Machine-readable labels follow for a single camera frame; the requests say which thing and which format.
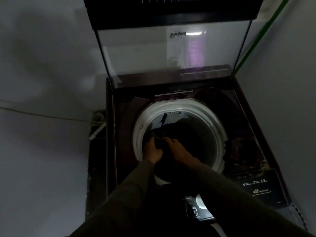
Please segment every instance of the transparent lid panel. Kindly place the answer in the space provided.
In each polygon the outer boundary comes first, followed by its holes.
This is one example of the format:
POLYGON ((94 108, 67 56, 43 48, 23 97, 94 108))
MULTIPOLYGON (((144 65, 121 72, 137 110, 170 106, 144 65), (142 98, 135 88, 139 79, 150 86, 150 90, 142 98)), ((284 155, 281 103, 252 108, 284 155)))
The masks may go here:
POLYGON ((111 81, 117 88, 124 87, 120 75, 158 70, 213 66, 219 71, 225 69, 220 76, 230 76, 249 24, 236 21, 98 32, 111 81))

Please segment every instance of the forearm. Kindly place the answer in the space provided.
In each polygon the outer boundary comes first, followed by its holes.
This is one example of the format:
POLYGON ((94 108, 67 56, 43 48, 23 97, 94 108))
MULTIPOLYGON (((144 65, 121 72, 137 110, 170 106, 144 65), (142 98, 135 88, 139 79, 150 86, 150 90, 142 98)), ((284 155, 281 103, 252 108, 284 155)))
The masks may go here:
POLYGON ((154 177, 154 165, 144 160, 126 177, 106 202, 71 237, 126 236, 133 230, 154 177))
POLYGON ((228 236, 312 236, 206 165, 192 173, 208 210, 228 236))

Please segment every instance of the whirlpool logo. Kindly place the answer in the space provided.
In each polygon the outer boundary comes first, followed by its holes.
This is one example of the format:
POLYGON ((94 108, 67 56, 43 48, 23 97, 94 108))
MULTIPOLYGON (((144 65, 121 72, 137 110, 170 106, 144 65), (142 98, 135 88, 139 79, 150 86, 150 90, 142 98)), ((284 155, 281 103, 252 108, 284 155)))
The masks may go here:
POLYGON ((182 37, 182 36, 185 36, 185 35, 186 35, 186 32, 180 32, 180 31, 176 30, 176 32, 173 32, 173 33, 170 34, 169 38, 182 37))

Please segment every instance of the person's left hand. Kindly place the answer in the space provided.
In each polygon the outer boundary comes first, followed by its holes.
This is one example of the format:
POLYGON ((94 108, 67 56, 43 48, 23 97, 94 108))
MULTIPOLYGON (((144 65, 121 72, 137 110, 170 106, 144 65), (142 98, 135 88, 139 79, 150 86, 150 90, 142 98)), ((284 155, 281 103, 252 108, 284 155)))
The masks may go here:
POLYGON ((155 146, 155 137, 152 137, 144 147, 144 159, 150 160, 153 164, 160 161, 162 149, 157 150, 155 146))

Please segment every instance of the hand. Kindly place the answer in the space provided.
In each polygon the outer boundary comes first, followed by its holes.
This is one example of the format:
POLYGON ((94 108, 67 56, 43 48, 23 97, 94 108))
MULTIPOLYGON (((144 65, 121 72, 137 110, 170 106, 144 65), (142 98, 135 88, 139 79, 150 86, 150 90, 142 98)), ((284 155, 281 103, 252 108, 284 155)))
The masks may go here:
POLYGON ((144 147, 144 159, 150 160, 153 164, 156 164, 158 161, 160 161, 162 157, 162 150, 156 149, 155 146, 155 137, 152 137, 145 145, 144 147))
POLYGON ((194 158, 177 139, 170 139, 169 137, 163 138, 169 145, 173 158, 188 167, 202 164, 197 158, 194 158))

